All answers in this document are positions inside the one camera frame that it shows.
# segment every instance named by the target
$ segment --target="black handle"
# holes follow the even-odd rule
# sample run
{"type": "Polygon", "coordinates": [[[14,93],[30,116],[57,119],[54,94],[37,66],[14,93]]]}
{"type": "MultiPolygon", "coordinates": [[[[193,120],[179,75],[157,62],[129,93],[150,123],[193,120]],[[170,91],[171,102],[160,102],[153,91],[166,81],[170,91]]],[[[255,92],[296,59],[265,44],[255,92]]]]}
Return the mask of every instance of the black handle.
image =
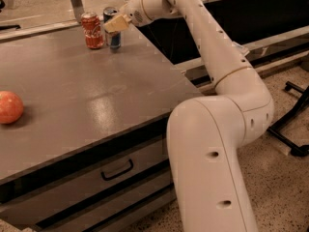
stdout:
{"type": "Polygon", "coordinates": [[[133,160],[129,159],[128,162],[129,162],[129,168],[125,169],[124,171],[122,171],[122,172],[120,172],[118,174],[115,174],[115,175],[110,176],[110,177],[106,177],[104,172],[101,172],[100,175],[102,176],[104,181],[111,181],[111,180],[113,180],[113,179],[115,179],[115,178],[117,178],[117,177],[119,177],[119,176],[121,176],[123,174],[126,174],[128,171],[132,170],[132,168],[134,167],[133,160]]]}

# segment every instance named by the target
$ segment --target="red apple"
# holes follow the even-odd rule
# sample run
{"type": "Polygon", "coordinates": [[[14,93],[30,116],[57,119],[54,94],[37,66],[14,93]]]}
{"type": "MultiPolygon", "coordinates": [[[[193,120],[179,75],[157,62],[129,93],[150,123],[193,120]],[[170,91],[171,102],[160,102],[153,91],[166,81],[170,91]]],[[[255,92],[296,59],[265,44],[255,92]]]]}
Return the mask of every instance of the red apple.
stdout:
{"type": "Polygon", "coordinates": [[[0,91],[0,124],[18,120],[23,112],[21,98],[10,91],[0,91]]]}

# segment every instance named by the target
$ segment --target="silver can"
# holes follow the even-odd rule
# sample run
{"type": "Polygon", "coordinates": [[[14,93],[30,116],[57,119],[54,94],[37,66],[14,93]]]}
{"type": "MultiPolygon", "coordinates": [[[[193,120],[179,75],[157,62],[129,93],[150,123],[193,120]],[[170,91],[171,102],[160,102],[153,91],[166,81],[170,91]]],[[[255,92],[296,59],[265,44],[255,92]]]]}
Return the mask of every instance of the silver can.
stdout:
{"type": "MultiPolygon", "coordinates": [[[[110,20],[118,12],[119,11],[114,7],[105,8],[103,11],[104,22],[110,20]]],[[[107,33],[105,31],[105,40],[106,44],[109,45],[111,49],[118,49],[121,46],[121,33],[120,32],[107,33]]]]}

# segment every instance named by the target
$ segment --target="countertop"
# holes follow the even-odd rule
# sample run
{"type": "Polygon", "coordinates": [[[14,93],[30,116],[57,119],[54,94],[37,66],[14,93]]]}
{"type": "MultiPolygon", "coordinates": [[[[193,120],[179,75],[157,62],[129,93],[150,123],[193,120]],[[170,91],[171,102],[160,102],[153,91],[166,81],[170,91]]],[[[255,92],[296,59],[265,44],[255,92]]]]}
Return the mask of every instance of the countertop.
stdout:
{"type": "Polygon", "coordinates": [[[168,116],[201,96],[134,26],[112,52],[87,48],[81,27],[0,43],[0,90],[24,114],[0,125],[0,184],[168,116]]]}

